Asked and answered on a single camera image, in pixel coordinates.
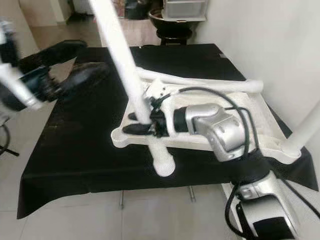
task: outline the black object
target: black object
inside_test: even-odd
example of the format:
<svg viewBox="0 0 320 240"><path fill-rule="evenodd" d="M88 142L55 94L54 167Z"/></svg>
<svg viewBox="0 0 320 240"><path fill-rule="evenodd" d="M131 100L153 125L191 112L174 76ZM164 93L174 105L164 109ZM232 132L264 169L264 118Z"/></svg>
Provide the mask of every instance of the black object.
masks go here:
<svg viewBox="0 0 320 240"><path fill-rule="evenodd" d="M124 17L131 20L148 18L152 0L125 0Z"/></svg>
<svg viewBox="0 0 320 240"><path fill-rule="evenodd" d="M161 39L161 45L181 44L187 45L187 40L191 38L192 31L190 29L182 29L179 31L156 31L156 35Z"/></svg>
<svg viewBox="0 0 320 240"><path fill-rule="evenodd" d="M64 40L21 59L18 62L18 67L22 73L26 74L41 66L50 67L55 64L62 64L75 58L86 47L87 43L82 40Z"/></svg>
<svg viewBox="0 0 320 240"><path fill-rule="evenodd" d="M153 26L160 32L176 32L181 30L189 30L194 24L192 21L166 21L163 19L161 9L153 9L148 13L149 19Z"/></svg>
<svg viewBox="0 0 320 240"><path fill-rule="evenodd" d="M188 21L166 21L162 18L161 9L153 9L149 19L157 28L156 35L161 39L161 45L181 44L186 45L191 37L190 27L194 24Z"/></svg>
<svg viewBox="0 0 320 240"><path fill-rule="evenodd" d="M261 201L262 199L253 199L251 201ZM240 203L236 205L236 212L239 217L243 234L247 240L282 240L295 239L292 235L285 219L283 217L267 218L253 224L259 237L252 233L244 211Z"/></svg>
<svg viewBox="0 0 320 240"><path fill-rule="evenodd" d="M263 179L270 172L268 158L264 157L260 150L255 150L248 155L247 159L239 157L223 163L228 171L229 182L250 184Z"/></svg>
<svg viewBox="0 0 320 240"><path fill-rule="evenodd" d="M258 240L295 239L283 217L264 219L253 224Z"/></svg>
<svg viewBox="0 0 320 240"><path fill-rule="evenodd" d="M109 73L109 68L104 62L87 62L76 64L69 76L60 84L59 95L63 100L69 100L77 94L88 90L93 83L99 84Z"/></svg>
<svg viewBox="0 0 320 240"><path fill-rule="evenodd" d="M175 109L173 113L173 124L175 131L177 133L186 133L188 132L188 126L186 122L186 107L181 107L179 109ZM137 117L134 112L128 115L130 120L137 121ZM150 119L152 120L153 124L140 124L140 123L133 123L130 125L125 126L122 131L126 134L132 135L155 135L158 137L168 137L168 130L166 124L166 117L165 114L159 111L152 111L150 115Z"/></svg>
<svg viewBox="0 0 320 240"><path fill-rule="evenodd" d="M243 210L240 202L236 205L235 209L236 209L236 213L238 215L245 239L246 240L256 240L255 239L256 237L254 236L253 232L251 231L251 228L248 224L248 221L246 219L244 210Z"/></svg>
<svg viewBox="0 0 320 240"><path fill-rule="evenodd" d="M233 224L230 221L230 209L231 209L231 204L236 196L236 191L239 189L239 182L235 182L233 189L230 193L230 196L228 198L228 200L226 201L226 205L224 208L224 219L225 219L225 223L228 225L229 229L234 232L236 235L238 235L239 237L246 237L246 234L244 232L239 231L237 228L235 228L235 226L233 226Z"/></svg>
<svg viewBox="0 0 320 240"><path fill-rule="evenodd" d="M244 81L221 57L214 44L131 47L138 67L185 78ZM116 148L111 131L120 125L128 98L106 48L82 51L76 64L105 62L108 78L87 88L86 98L59 100L21 176L18 219L44 204L69 195L116 190L181 187L229 181L228 168L210 151L169 148L176 169L169 177L154 170L144 145ZM276 116L286 136L291 131ZM295 163L285 165L268 158L288 180L318 190L312 157L307 149Z"/></svg>

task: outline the floor tile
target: floor tile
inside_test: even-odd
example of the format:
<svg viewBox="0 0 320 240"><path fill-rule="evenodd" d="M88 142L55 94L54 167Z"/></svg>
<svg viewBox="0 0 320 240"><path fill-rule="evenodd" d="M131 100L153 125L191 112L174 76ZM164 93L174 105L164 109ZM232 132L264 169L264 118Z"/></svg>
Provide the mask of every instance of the floor tile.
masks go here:
<svg viewBox="0 0 320 240"><path fill-rule="evenodd" d="M120 191L87 193L58 198L47 203L43 206L43 208L54 209L61 207L75 207L95 204L105 204L116 208L119 206L119 199Z"/></svg>
<svg viewBox="0 0 320 240"><path fill-rule="evenodd" d="M122 213L122 240L171 240L173 223L166 196L131 200Z"/></svg>
<svg viewBox="0 0 320 240"><path fill-rule="evenodd" d="M121 210L107 204L41 209L28 217L21 240L120 240Z"/></svg>
<svg viewBox="0 0 320 240"><path fill-rule="evenodd" d="M67 25L32 27L31 31L39 49L63 40L83 40L89 47L101 47L97 25L91 19Z"/></svg>
<svg viewBox="0 0 320 240"><path fill-rule="evenodd" d="M166 194L166 188L150 188L124 191L124 204L133 200L150 200L163 197Z"/></svg>
<svg viewBox="0 0 320 240"><path fill-rule="evenodd" d="M160 45L157 29L149 19L128 20L120 19L120 24L129 46Z"/></svg>
<svg viewBox="0 0 320 240"><path fill-rule="evenodd" d="M54 104L39 111L24 111L8 122L11 132L9 148L19 157L4 153L0 157L0 211L16 211L20 178Z"/></svg>
<svg viewBox="0 0 320 240"><path fill-rule="evenodd" d="M171 188L170 212L175 240L237 239L225 223L225 200L220 186L194 186L196 202L186 200L183 194L174 190Z"/></svg>
<svg viewBox="0 0 320 240"><path fill-rule="evenodd" d="M15 211L0 212L0 239L19 240L26 223L26 219L17 220Z"/></svg>

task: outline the black cloth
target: black cloth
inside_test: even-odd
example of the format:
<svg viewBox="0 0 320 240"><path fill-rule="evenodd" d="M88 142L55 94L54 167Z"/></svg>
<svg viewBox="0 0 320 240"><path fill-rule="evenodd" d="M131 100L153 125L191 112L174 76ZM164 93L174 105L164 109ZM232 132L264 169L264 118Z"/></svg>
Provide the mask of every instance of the black cloth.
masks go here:
<svg viewBox="0 0 320 240"><path fill-rule="evenodd" d="M132 47L136 65L189 78L244 81L214 44ZM70 102L59 100L21 176L17 218L69 195L115 190L167 188L229 181L228 169L210 151L170 148L176 169L156 174L144 145L113 146L110 134L122 120L128 98L107 48L88 48L76 64L106 62L107 79L97 79ZM291 132L278 119L286 135ZM304 148L292 165L270 160L287 179L318 190L313 161Z"/></svg>

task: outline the white tube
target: white tube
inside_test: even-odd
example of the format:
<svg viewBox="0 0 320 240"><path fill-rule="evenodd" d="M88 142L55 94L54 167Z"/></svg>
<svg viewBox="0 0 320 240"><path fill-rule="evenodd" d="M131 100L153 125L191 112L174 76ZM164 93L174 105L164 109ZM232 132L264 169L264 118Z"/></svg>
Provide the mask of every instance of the white tube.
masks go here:
<svg viewBox="0 0 320 240"><path fill-rule="evenodd" d="M156 173L161 177L171 175L176 168L176 164L172 155L168 152L164 143L160 138L147 136L148 147L153 157L153 166Z"/></svg>
<svg viewBox="0 0 320 240"><path fill-rule="evenodd" d="M262 80L246 80L246 81L228 81L217 79L201 79L201 78L184 78L156 71L150 71L137 67L138 75L142 79L155 80L160 79L168 84L202 86L212 88L221 92L245 92L245 93L261 93L264 89Z"/></svg>
<svg viewBox="0 0 320 240"><path fill-rule="evenodd" d="M178 133L175 129L175 121L174 121L174 115L175 115L175 104L174 104L174 96L167 98L162 102L161 110L164 113L165 116L165 123L166 123L166 130L168 131L168 134L170 137L177 137Z"/></svg>
<svg viewBox="0 0 320 240"><path fill-rule="evenodd" d="M319 128L320 101L314 106L296 130L293 131L289 138L281 144L282 151L289 156L298 156L300 150Z"/></svg>
<svg viewBox="0 0 320 240"><path fill-rule="evenodd" d="M170 84L185 84L185 85L199 84L199 82L195 80L187 80L186 78L183 78L180 76L173 76L170 74L165 74L157 71L150 71L150 70L143 69L142 67L137 67L136 71L140 76L140 78L142 79L148 79L148 80L160 79L162 82L170 83Z"/></svg>
<svg viewBox="0 0 320 240"><path fill-rule="evenodd" d="M90 3L136 117L141 124L150 124L151 111L143 99L144 89L112 1L90 0Z"/></svg>
<svg viewBox="0 0 320 240"><path fill-rule="evenodd" d="M125 92L133 104L138 121L141 124L151 124L149 118L151 110L143 98L142 82L137 74L134 59L122 32L112 1L90 0L90 3ZM176 165L165 144L154 136L148 136L147 140L156 172L163 177L172 174Z"/></svg>

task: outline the black cable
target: black cable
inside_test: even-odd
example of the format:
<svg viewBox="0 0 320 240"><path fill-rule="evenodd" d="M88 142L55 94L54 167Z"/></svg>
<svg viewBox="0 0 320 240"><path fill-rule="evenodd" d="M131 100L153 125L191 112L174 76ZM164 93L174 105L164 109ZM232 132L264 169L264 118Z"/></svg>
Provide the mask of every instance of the black cable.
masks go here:
<svg viewBox="0 0 320 240"><path fill-rule="evenodd" d="M275 171L277 177L290 189L310 210L320 219L320 212L307 200L305 199L287 180L285 180L279 172Z"/></svg>
<svg viewBox="0 0 320 240"><path fill-rule="evenodd" d="M232 225L232 223L231 223L231 221L230 221L231 203L232 203L232 201L233 201L234 198L235 198L236 191L237 191L239 185L240 185L239 183L236 183L236 184L234 185L232 191L231 191L231 194L230 194L230 196L229 196L229 198L228 198L228 201L226 202L226 205L225 205L224 218L225 218L226 224L228 225L228 227L231 229L232 232L234 232L236 235L238 235L238 236L240 236L240 237L245 238L246 235L245 235L243 232L241 232L241 231L239 231L238 229L236 229L236 228Z"/></svg>
<svg viewBox="0 0 320 240"><path fill-rule="evenodd" d="M225 110L234 110L234 109L235 109L234 107L226 107L225 108ZM258 150L260 148L259 140L258 140L258 133L257 133L257 128L256 128L256 125L255 125L254 119L252 117L252 114L249 111L249 109L247 109L245 107L240 106L239 109L245 111L247 113L248 117L249 117L251 128L252 128L252 132L253 132L254 144L255 144L256 149Z"/></svg>
<svg viewBox="0 0 320 240"><path fill-rule="evenodd" d="M7 148L9 147L11 136L10 136L9 129L5 124L3 124L0 128L3 128L3 130L4 130L5 134L6 134L5 144L2 147L2 149L0 149L0 155L2 155L7 150Z"/></svg>

